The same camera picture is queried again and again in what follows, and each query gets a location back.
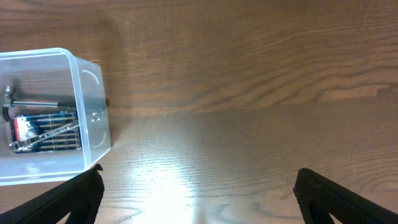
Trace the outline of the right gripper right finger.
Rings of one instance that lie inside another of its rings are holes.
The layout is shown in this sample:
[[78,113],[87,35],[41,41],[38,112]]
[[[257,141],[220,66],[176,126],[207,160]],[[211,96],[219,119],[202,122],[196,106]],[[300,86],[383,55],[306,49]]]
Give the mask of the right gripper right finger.
[[294,195],[305,223],[397,223],[397,214],[308,169],[298,171]]

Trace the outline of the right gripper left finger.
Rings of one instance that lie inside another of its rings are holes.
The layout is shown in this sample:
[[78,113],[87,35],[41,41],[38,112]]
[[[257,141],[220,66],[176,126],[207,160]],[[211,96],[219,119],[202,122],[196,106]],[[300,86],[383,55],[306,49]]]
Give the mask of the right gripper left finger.
[[104,194],[100,164],[1,214],[1,223],[94,223]]

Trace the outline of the small claw hammer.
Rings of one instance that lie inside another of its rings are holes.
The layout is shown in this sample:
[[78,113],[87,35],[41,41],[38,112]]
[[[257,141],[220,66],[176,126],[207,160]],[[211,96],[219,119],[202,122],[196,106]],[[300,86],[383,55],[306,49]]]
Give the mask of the small claw hammer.
[[[84,98],[82,94],[78,94],[75,91],[73,95],[31,95],[32,100],[17,100],[14,98],[16,87],[12,85],[4,85],[1,90],[1,119],[7,123],[10,122],[11,117],[9,115],[9,108],[15,106],[28,106],[38,108],[56,108],[62,111],[76,111],[76,99],[79,97]],[[108,105],[108,99],[102,97],[87,98],[90,105],[85,106],[84,109],[87,111],[98,112],[103,118],[104,122],[109,122],[106,107]]]

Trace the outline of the precision screwdriver set case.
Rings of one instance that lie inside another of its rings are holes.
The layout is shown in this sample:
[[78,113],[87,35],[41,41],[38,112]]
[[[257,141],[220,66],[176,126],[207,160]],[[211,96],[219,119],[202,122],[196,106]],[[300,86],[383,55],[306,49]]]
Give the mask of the precision screwdriver set case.
[[[74,112],[58,112],[55,114],[25,115],[11,119],[12,141],[24,141],[34,136],[49,132],[78,120]],[[30,152],[13,152],[15,154],[25,154],[47,151],[69,151],[81,148],[81,137],[79,127],[54,136],[42,142],[38,142],[31,147]]]

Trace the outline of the silver combination wrench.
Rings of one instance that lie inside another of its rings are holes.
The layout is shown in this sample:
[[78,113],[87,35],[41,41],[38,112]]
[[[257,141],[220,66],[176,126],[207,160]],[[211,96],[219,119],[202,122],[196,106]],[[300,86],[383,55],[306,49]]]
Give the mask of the silver combination wrench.
[[59,128],[53,129],[49,132],[34,136],[32,138],[26,139],[24,141],[14,141],[10,143],[10,150],[12,152],[30,152],[31,147],[33,147],[34,144],[37,144],[38,142],[42,142],[44,140],[47,140],[49,138],[52,138],[54,136],[58,136],[61,133],[71,131],[72,129],[75,129],[80,126],[79,120],[75,120],[71,123],[67,123],[64,126],[61,126]]

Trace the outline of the clear plastic container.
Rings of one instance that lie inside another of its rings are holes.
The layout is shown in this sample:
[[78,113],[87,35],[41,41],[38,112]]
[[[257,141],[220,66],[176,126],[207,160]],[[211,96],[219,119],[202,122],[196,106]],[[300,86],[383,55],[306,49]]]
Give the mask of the clear plastic container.
[[101,67],[74,56],[63,48],[23,50],[1,54],[1,90],[4,85],[16,87],[14,98],[30,101],[31,95],[73,95],[76,111],[56,108],[15,106],[9,108],[12,118],[25,115],[76,113],[80,126],[81,148],[69,151],[47,151],[14,154],[10,122],[1,119],[1,185],[36,184],[73,178],[88,170],[111,149],[109,122],[98,112],[87,111],[87,98],[105,97]]

